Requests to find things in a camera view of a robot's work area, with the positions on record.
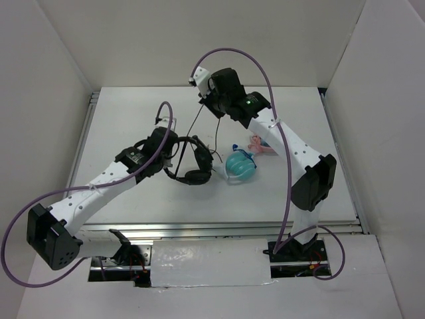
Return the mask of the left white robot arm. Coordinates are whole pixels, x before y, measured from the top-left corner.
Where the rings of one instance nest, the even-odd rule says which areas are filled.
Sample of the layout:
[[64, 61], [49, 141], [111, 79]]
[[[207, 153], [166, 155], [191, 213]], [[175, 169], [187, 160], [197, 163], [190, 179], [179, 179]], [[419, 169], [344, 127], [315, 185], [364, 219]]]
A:
[[88, 185], [45, 208], [29, 210], [27, 241], [52, 270], [82, 257], [108, 257], [115, 265], [130, 258], [130, 242], [118, 230], [82, 231], [82, 226], [115, 197], [161, 171], [178, 135], [164, 127], [154, 129], [142, 148], [122, 150]]

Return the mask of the black headset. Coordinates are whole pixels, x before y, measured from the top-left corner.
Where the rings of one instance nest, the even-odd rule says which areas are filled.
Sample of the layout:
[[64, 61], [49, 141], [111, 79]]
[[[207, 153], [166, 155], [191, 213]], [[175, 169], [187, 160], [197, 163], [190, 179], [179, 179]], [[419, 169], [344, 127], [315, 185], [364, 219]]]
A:
[[198, 136], [179, 136], [176, 143], [180, 144], [181, 142], [183, 142], [181, 158], [183, 157], [187, 144], [195, 146], [193, 154], [198, 165], [198, 169], [187, 171], [183, 177], [179, 177], [177, 175], [178, 169], [176, 169], [175, 173], [172, 173], [168, 168], [164, 167], [163, 171], [170, 179], [185, 185], [206, 184], [210, 180], [212, 175], [211, 171], [213, 170], [213, 156], [211, 155], [210, 150]]

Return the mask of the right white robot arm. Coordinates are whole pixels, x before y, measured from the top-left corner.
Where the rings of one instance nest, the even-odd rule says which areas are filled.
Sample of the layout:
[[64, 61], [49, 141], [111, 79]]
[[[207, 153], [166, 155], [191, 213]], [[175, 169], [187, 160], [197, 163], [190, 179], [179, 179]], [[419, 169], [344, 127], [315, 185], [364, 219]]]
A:
[[296, 260], [312, 252], [317, 238], [321, 202], [333, 187], [337, 161], [308, 146], [277, 116], [271, 103], [259, 92], [247, 93], [235, 70], [224, 68], [214, 73], [196, 67], [191, 83], [199, 89], [200, 104], [216, 118], [229, 116], [262, 138], [290, 165], [290, 201], [294, 222], [286, 241], [278, 239], [274, 252], [288, 248]]

